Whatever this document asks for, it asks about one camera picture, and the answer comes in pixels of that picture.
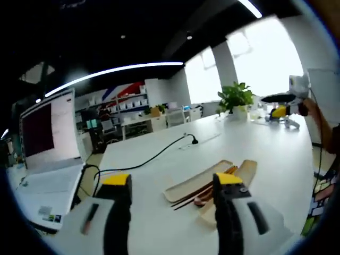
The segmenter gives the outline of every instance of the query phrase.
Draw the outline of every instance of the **window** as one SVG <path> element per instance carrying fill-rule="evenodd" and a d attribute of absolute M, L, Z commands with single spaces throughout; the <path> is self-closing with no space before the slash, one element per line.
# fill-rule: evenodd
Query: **window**
<path fill-rule="evenodd" d="M 303 75 L 295 46 L 276 17 L 257 21 L 227 39 L 237 79 L 255 95 L 286 92 L 289 75 Z"/>
<path fill-rule="evenodd" d="M 185 75 L 192 104 L 219 100 L 217 92 L 222 88 L 210 47 L 185 64 Z"/>

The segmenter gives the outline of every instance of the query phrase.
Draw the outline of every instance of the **ceiling light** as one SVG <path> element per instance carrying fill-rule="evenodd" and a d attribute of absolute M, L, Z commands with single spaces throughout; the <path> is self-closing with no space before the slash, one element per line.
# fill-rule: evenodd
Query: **ceiling light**
<path fill-rule="evenodd" d="M 239 2 L 247 7 L 247 9 L 251 11 L 251 13 L 254 14 L 258 19 L 262 17 L 262 14 L 259 12 L 259 10 L 256 9 L 256 7 L 248 0 L 239 0 Z"/>
<path fill-rule="evenodd" d="M 1 139 L 4 138 L 4 136 L 9 132 L 9 129 L 6 129 L 5 132 L 2 134 Z"/>
<path fill-rule="evenodd" d="M 140 68 L 140 67 L 151 67 L 151 66 L 165 66 L 165 65 L 183 65 L 183 62 L 156 62 L 156 63 L 147 63 L 147 64 L 137 64 L 137 65 L 127 65 L 127 66 L 122 66 L 122 67 L 116 67 L 116 68 L 112 68 L 112 69 L 108 69 L 105 71 L 101 71 L 98 73 L 93 73 L 90 75 L 86 75 L 82 78 L 76 79 L 74 81 L 70 81 L 54 90 L 51 90 L 49 93 L 45 94 L 45 97 L 49 97 L 51 95 L 53 95 L 54 93 L 57 93 L 58 91 L 67 88 L 68 86 L 71 86 L 73 84 L 76 84 L 78 82 L 93 78 L 93 77 L 97 77 L 103 74 L 107 74 L 107 73 L 113 73 L 113 72 L 117 72 L 117 71 L 123 71 L 123 70 L 128 70 L 128 69 L 135 69 L 135 68 Z"/>

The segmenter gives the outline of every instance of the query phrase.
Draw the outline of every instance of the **white pot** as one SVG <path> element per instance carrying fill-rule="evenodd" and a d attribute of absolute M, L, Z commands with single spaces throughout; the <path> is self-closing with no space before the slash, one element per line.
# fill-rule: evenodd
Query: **white pot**
<path fill-rule="evenodd" d="M 235 106 L 233 108 L 232 119 L 237 121 L 246 121 L 248 118 L 248 111 L 246 106 Z"/>

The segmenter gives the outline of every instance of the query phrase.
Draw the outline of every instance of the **office chair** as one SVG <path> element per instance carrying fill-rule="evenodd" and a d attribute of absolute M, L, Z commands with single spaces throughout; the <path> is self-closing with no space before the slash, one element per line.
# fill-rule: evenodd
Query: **office chair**
<path fill-rule="evenodd" d="M 181 108 L 168 109 L 166 111 L 166 121 L 169 128 L 172 126 L 178 126 L 188 122 L 190 117 L 185 118 L 184 111 Z"/>

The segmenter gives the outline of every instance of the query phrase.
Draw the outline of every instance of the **black ceiling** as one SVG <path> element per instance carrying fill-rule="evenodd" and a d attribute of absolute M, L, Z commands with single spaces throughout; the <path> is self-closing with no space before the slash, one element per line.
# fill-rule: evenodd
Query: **black ceiling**
<path fill-rule="evenodd" d="M 255 20 L 238 1 L 231 3 L 193 33 L 168 59 L 162 53 L 189 17 L 206 1 L 214 0 L 38 0 L 11 2 L 7 9 L 8 61 L 3 72 L 10 84 L 2 104 L 42 94 L 66 81 L 73 72 L 94 73 L 136 63 L 187 61 L 225 35 Z M 252 0 L 264 16 L 299 14 L 289 0 Z M 45 84 L 18 81 L 27 70 L 46 61 L 55 72 Z M 138 81 L 168 78 L 178 67 L 150 68 L 91 79 L 81 93 Z"/>

